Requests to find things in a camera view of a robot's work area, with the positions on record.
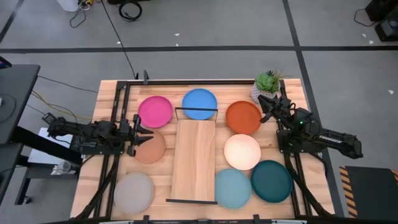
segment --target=wooden board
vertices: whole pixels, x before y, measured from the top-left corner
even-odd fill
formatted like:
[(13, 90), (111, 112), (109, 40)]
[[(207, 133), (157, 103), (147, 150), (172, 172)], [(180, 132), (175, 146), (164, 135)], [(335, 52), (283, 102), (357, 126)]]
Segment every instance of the wooden board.
[[(287, 96), (296, 103), (297, 107), (307, 108), (305, 95), (300, 79), (285, 80)], [(102, 81), (94, 110), (94, 120), (109, 120), (112, 112), (116, 81)], [(238, 100), (253, 102), (250, 97), (251, 85), (158, 85), (158, 86), (133, 86), (130, 89), (127, 118), (137, 113), (138, 106), (147, 97), (160, 95), (168, 98), (174, 107), (182, 106), (184, 94), (194, 88), (206, 88), (212, 91), (218, 100), (218, 116), (216, 120), (215, 139), (215, 164), (216, 172), (230, 168), (224, 158), (223, 148), (229, 137), (234, 133), (225, 122), (225, 112), (228, 106)], [(123, 97), (119, 100), (118, 117), (120, 119)], [(276, 121), (271, 118), (262, 124), (257, 132), (252, 134), (261, 147), (261, 160), (272, 159), (284, 164), (282, 154), (279, 152), (276, 140)], [(177, 118), (173, 114), (170, 123), (158, 129), (164, 135), (166, 151), (164, 156), (153, 164), (140, 164), (127, 154), (121, 156), (118, 169), (118, 180), (130, 172), (143, 172), (147, 174), (155, 185), (155, 197), (151, 206), (138, 215), (126, 215), (118, 208), (113, 207), (112, 219), (142, 220), (143, 215), (150, 215), (151, 220), (176, 220), (176, 219), (252, 219), (253, 214), (259, 214), (260, 218), (293, 218), (292, 201), (289, 197), (281, 203), (267, 203), (260, 200), (254, 194), (249, 202), (239, 210), (225, 209), (219, 205), (194, 205), (186, 203), (169, 203), (165, 199), (170, 198), (172, 175), (175, 154), (175, 137), (177, 134)], [(100, 176), (102, 157), (95, 156), (88, 161), (80, 172), (80, 178), (73, 201), (71, 217), (78, 215), (90, 201), (96, 189)], [(309, 154), (301, 154), (301, 161), (307, 187), (322, 206), (333, 213), (330, 192), (325, 177), (323, 164)], [(249, 176), (251, 171), (244, 171)], [(304, 214), (301, 193), (296, 185), (300, 211)], [(108, 193), (103, 197), (101, 214), (104, 214)]]
[(215, 134), (215, 121), (178, 121), (171, 199), (215, 201)]

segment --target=gray floor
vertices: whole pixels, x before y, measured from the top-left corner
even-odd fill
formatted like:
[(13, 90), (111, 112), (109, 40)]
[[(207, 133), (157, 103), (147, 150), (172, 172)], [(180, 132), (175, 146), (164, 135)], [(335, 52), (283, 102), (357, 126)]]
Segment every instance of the gray floor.
[[(361, 27), (353, 22), (354, 11), (368, 2), (289, 0), (300, 44), (355, 46), (370, 45), (372, 40), (373, 45), (386, 45), (378, 40), (372, 27)], [(0, 0), (0, 5), (2, 29), (16, 0)], [(143, 2), (142, 7), (144, 13), (139, 21), (128, 23), (121, 20), (116, 7), (107, 5), (126, 47), (293, 45), (282, 1), (151, 0)], [(73, 13), (62, 11), (56, 1), (25, 0), (0, 43), (0, 49), (120, 47), (101, 4), (95, 4), (86, 15), (86, 22), (72, 29), (69, 19)], [(360, 14), (360, 18), (369, 22), (364, 14)], [(282, 68), (286, 77), (302, 77), (294, 51), (128, 52), (127, 55), (136, 72), (146, 69), (153, 79), (253, 78), (274, 67)], [(303, 55), (322, 124), (337, 131), (356, 133), (363, 142), (364, 158), (355, 161), (330, 150), (333, 167), (398, 169), (394, 166), (398, 157), (395, 150), (398, 142), (394, 138), (398, 124), (393, 114), (398, 109), (393, 104), (398, 94), (398, 52), (304, 52)], [(40, 75), (44, 77), (92, 90), (98, 89), (100, 80), (132, 79), (132, 72), (121, 52), (1, 56), (12, 63), (39, 64), (42, 67)], [(38, 79), (34, 89), (49, 102), (66, 106), (80, 116), (91, 116), (94, 110), (95, 94), (42, 79)], [(42, 111), (61, 115), (35, 98), (28, 103)], [(30, 108), (25, 109), (19, 125), (34, 132), (46, 127), (41, 114)], [(25, 149), (24, 154), (28, 153), (29, 149)], [(15, 206), (23, 173), (24, 168), (14, 173), (0, 206), (0, 223), (66, 220), (76, 181), (35, 180), (28, 190), (34, 203)]]

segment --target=succulent plant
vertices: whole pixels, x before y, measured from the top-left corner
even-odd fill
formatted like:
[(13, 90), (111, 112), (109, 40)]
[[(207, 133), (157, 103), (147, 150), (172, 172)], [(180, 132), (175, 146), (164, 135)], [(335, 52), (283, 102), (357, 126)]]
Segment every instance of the succulent plant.
[(275, 93), (279, 90), (278, 82), (280, 78), (282, 78), (282, 75), (277, 69), (261, 73), (256, 78), (257, 89)]

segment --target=wooden tabletop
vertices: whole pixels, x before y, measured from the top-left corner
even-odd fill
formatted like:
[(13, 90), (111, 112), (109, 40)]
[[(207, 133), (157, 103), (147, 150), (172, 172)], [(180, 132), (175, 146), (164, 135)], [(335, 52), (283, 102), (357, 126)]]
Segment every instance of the wooden tabletop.
[[(104, 80), (98, 92), (98, 98), (94, 110), (93, 120), (110, 120), (117, 80)], [(285, 79), (288, 98), (297, 107), (307, 108), (304, 91), (300, 79)], [(218, 116), (216, 120), (216, 172), (231, 168), (224, 158), (224, 144), (229, 137), (234, 135), (225, 122), (225, 113), (231, 103), (246, 100), (254, 103), (250, 96), (251, 85), (147, 85), (132, 86), (129, 94), (127, 119), (130, 121), (137, 113), (140, 103), (147, 97), (160, 95), (171, 101), (174, 107), (182, 106), (183, 96), (194, 88), (206, 88), (216, 96), (218, 100)], [(121, 105), (124, 93), (121, 93), (118, 117), (120, 119)], [(177, 119), (175, 114), (165, 126), (157, 129), (164, 135), (166, 151), (164, 156), (153, 164), (140, 164), (126, 153), (120, 158), (118, 180), (130, 172), (142, 172), (148, 175), (155, 185), (155, 196), (147, 210), (138, 215), (123, 214), (114, 205), (112, 220), (142, 220), (144, 215), (149, 215), (151, 220), (188, 220), (188, 219), (252, 219), (254, 214), (260, 218), (293, 218), (293, 206), (291, 198), (281, 203), (268, 203), (259, 199), (254, 193), (249, 202), (240, 209), (231, 210), (220, 205), (197, 205), (186, 203), (166, 202), (170, 198), (172, 175), (174, 168), (175, 137), (177, 133)], [(261, 147), (261, 160), (271, 159), (284, 164), (283, 155), (279, 152), (276, 138), (277, 123), (271, 118), (262, 124), (258, 131), (251, 136), (256, 139)], [(334, 213), (330, 192), (325, 177), (323, 164), (309, 154), (300, 154), (307, 187), (315, 198), (330, 213)], [(80, 178), (73, 201), (71, 217), (78, 215), (91, 200), (98, 189), (103, 156), (98, 155), (88, 161), (80, 172)], [(249, 176), (251, 170), (244, 171)], [(296, 185), (300, 211), (304, 214), (304, 206), (300, 189)], [(104, 215), (108, 192), (103, 195), (101, 215)]]

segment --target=orange plate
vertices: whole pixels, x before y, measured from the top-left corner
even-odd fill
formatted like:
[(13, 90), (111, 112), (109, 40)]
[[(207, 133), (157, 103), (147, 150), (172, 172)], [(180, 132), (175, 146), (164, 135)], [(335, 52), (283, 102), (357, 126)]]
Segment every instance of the orange plate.
[(252, 134), (260, 128), (259, 108), (247, 101), (237, 101), (226, 110), (226, 123), (238, 134)]

